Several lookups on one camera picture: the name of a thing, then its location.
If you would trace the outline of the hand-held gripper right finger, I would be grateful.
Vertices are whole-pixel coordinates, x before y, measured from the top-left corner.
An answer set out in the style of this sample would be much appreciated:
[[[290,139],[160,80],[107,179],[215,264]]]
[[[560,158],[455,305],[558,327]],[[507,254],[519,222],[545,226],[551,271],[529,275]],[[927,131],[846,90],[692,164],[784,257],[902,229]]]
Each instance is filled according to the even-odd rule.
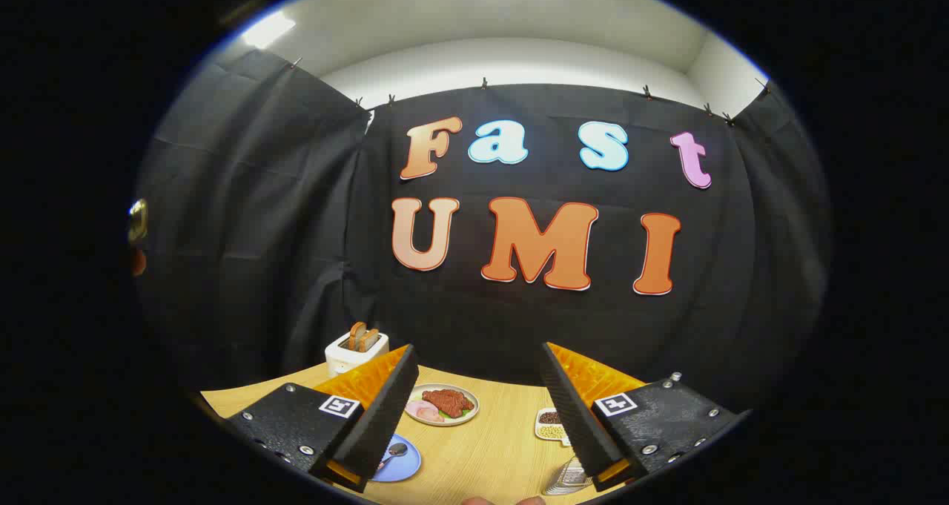
[[[587,477],[599,492],[644,485],[738,429],[733,412],[679,373],[645,383],[555,343],[542,343],[543,386]]]

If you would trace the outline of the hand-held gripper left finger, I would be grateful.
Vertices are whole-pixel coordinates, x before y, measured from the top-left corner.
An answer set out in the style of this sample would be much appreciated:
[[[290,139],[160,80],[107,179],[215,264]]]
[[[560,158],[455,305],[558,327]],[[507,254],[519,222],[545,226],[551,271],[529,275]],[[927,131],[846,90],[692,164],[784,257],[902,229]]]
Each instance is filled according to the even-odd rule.
[[[417,352],[406,344],[318,386],[283,383],[227,422],[311,477],[363,492],[417,377]]]

